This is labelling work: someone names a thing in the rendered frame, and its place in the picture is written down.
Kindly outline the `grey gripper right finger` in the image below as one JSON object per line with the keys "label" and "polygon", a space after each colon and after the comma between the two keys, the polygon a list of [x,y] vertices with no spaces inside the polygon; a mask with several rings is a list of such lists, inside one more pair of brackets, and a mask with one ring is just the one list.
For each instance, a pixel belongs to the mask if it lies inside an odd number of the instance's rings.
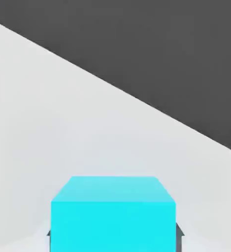
{"label": "grey gripper right finger", "polygon": [[176,223],[176,252],[182,252],[182,237],[185,236],[178,223]]}

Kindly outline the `small cyan cube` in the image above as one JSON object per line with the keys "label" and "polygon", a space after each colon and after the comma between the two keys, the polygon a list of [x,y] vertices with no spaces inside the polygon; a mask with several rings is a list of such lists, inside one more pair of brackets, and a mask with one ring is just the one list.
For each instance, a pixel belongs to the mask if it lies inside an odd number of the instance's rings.
{"label": "small cyan cube", "polygon": [[72,177],[51,201],[50,252],[176,252],[175,201],[155,177]]}

